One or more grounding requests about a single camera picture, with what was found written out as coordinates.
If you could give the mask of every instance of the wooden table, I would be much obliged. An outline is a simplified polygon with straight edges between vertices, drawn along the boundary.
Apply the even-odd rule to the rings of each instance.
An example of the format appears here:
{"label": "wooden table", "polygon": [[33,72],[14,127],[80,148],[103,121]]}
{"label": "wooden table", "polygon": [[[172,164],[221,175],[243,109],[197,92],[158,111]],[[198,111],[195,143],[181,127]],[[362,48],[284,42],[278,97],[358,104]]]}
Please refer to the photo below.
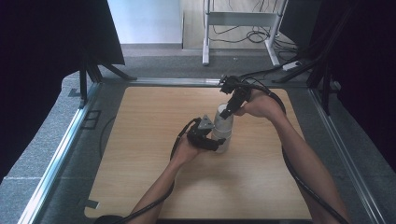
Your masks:
{"label": "wooden table", "polygon": [[[283,90],[273,90],[302,133]],[[175,138],[193,118],[212,120],[231,95],[217,88],[131,87],[126,89],[95,178],[87,217],[127,216],[169,162]],[[234,117],[223,154],[208,151],[178,174],[161,218],[309,219],[287,170],[275,128],[266,119]]]}

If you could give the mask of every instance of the white bottle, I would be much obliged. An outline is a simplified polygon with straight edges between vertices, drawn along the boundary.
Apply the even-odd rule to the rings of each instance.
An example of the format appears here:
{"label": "white bottle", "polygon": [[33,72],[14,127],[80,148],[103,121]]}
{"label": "white bottle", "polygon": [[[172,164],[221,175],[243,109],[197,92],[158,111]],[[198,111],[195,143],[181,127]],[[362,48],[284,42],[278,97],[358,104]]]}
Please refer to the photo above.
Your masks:
{"label": "white bottle", "polygon": [[221,104],[218,107],[218,110],[216,112],[215,116],[215,128],[212,130],[212,139],[213,140],[219,140],[221,138],[225,138],[225,142],[223,145],[220,145],[218,150],[216,152],[218,153],[223,153],[225,152],[229,145],[230,145],[230,140],[231,140],[231,134],[233,132],[233,115],[228,117],[227,119],[223,119],[220,116],[220,113],[227,107],[227,104]]}

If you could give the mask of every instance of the floor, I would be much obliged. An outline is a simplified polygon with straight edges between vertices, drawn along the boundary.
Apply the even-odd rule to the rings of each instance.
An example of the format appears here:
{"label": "floor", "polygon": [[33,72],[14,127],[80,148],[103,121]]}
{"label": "floor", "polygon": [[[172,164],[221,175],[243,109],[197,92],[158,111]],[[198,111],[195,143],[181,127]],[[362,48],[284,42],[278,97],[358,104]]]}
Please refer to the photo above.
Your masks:
{"label": "floor", "polygon": [[[181,2],[183,7],[188,8],[189,6],[183,4],[192,1]],[[225,1],[223,6],[229,7],[228,1]],[[195,14],[199,15],[196,18],[201,18],[199,12],[195,12]],[[198,49],[202,40],[201,37],[198,39],[199,41],[191,41],[189,44],[191,47],[184,49],[181,44],[122,45],[126,66],[118,66],[118,68],[133,76],[142,77],[142,81],[137,82],[137,85],[152,85],[154,82],[166,80],[182,84],[185,81],[184,78],[189,77],[194,78],[194,81],[199,85],[203,85],[203,80],[219,79],[223,74],[241,75],[271,67],[268,55],[262,47],[249,50],[237,49],[238,47],[232,47],[232,49],[219,47],[220,49],[211,52],[213,59],[211,64],[208,67],[202,67],[202,51]],[[121,80],[103,67],[101,67],[101,72],[104,76],[104,83],[98,87],[97,97],[92,100],[90,108],[91,112],[101,111],[100,118],[95,128],[92,128],[92,122],[89,120],[85,120],[81,124],[81,127],[85,128],[79,129],[77,132],[77,140],[70,146],[70,151],[64,158],[59,174],[56,175],[52,188],[49,189],[47,200],[43,202],[43,207],[37,210],[35,223],[93,222],[93,220],[84,217],[83,209],[100,163],[100,155],[106,148],[106,138],[111,132],[111,118],[117,114],[123,90],[128,86],[135,85]],[[396,213],[394,212],[396,207],[392,200],[396,196],[394,188],[396,174],[385,163],[359,124],[338,102],[336,94],[331,96],[332,115],[329,119],[329,117],[323,116],[317,107],[313,96],[315,94],[311,94],[312,92],[304,87],[304,81],[309,73],[280,86],[269,81],[282,75],[284,73],[280,71],[266,76],[265,84],[281,87],[289,92],[304,137],[316,149],[334,175],[342,196],[347,199],[346,205],[353,222],[396,222]],[[78,86],[78,74],[71,74],[64,80],[63,91],[58,102],[52,108],[35,139],[26,148],[21,159],[3,180],[0,186],[1,223],[18,222],[34,194],[37,184],[42,180],[52,156],[78,110]],[[336,134],[333,133],[331,127],[336,128]],[[341,138],[342,144],[338,144],[337,139],[334,139],[337,136]],[[345,155],[342,155],[339,150],[342,147],[347,148],[352,164],[359,171],[357,174],[351,173],[348,165],[345,164],[343,159]],[[378,212],[374,212],[373,216],[367,212],[367,206],[377,206]],[[259,222],[274,223],[269,220],[257,222],[250,220],[247,223]],[[277,223],[290,223],[290,221],[281,220]]]}

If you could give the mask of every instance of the person's right hand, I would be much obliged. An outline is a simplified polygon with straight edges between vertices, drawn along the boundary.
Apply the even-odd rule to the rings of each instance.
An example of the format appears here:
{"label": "person's right hand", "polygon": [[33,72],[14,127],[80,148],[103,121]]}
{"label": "person's right hand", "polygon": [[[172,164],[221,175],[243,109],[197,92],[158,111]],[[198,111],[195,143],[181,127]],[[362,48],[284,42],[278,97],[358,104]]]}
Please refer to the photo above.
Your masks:
{"label": "person's right hand", "polygon": [[243,116],[246,113],[258,118],[267,118],[271,121],[279,115],[284,115],[276,100],[258,90],[252,90],[249,102],[241,106],[234,114]]}

